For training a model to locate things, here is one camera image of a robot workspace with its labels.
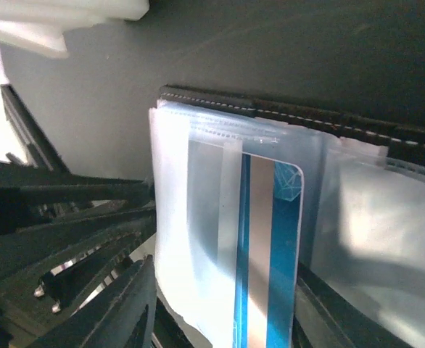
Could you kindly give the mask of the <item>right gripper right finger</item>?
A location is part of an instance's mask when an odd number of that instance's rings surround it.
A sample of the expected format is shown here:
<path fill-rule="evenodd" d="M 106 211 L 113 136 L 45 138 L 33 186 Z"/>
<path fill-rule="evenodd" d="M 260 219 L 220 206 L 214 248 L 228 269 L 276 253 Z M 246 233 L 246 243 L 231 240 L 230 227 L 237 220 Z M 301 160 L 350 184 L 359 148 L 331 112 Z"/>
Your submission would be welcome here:
<path fill-rule="evenodd" d="M 297 270 L 293 347 L 407 347 L 309 268 Z"/>

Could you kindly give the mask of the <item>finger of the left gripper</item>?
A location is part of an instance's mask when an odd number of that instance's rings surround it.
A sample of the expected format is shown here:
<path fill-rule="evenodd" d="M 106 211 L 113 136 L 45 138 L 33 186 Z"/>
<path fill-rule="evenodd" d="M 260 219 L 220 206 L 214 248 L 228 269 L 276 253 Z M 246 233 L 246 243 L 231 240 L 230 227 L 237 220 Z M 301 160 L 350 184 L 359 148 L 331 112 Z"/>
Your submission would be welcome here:
<path fill-rule="evenodd" d="M 0 162 L 0 217 L 30 216 L 42 204 L 128 200 L 145 205 L 153 198 L 145 181 L 95 178 Z"/>
<path fill-rule="evenodd" d="M 42 274 L 98 244 L 154 230 L 154 208 L 127 210 L 24 228 L 0 236 L 0 284 L 22 271 Z"/>

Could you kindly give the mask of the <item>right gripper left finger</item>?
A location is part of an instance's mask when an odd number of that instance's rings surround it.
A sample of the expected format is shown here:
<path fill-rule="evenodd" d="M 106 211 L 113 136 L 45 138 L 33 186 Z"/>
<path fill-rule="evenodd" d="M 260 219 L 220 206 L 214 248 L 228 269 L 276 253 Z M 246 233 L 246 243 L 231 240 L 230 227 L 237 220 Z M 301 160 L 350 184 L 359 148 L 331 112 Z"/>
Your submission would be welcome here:
<path fill-rule="evenodd" d="M 150 347 L 157 303 L 153 256 L 132 264 L 31 347 Z"/>

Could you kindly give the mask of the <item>clear sleeve card holder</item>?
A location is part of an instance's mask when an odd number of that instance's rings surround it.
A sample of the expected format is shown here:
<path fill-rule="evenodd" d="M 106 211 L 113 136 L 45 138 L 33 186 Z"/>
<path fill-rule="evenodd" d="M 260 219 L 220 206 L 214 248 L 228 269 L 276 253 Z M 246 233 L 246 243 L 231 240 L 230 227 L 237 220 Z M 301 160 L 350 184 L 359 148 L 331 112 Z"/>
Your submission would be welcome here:
<path fill-rule="evenodd" d="M 213 347 L 234 347 L 245 154 L 302 173 L 297 270 L 425 347 L 424 129 L 175 86 L 160 89 L 149 126 L 157 282 Z"/>

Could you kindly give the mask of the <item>blue credit card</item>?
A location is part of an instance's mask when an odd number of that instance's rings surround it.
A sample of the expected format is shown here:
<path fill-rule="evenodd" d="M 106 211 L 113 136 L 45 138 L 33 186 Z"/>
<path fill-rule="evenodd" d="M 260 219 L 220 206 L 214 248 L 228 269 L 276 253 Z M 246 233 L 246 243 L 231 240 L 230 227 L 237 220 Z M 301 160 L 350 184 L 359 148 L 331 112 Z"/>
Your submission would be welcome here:
<path fill-rule="evenodd" d="M 234 347 L 290 347 L 300 245 L 302 173 L 242 157 Z"/>

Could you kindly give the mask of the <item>white plastic card bin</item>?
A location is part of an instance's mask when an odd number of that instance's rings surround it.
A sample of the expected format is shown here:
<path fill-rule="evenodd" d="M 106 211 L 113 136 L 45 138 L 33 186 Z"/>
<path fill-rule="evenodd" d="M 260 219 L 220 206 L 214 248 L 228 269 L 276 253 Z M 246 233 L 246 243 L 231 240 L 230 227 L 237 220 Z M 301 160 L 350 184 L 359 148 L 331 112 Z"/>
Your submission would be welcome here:
<path fill-rule="evenodd" d="M 0 1 L 0 42 L 54 59 L 68 57 L 64 32 L 111 20 L 140 20 L 146 0 Z"/>

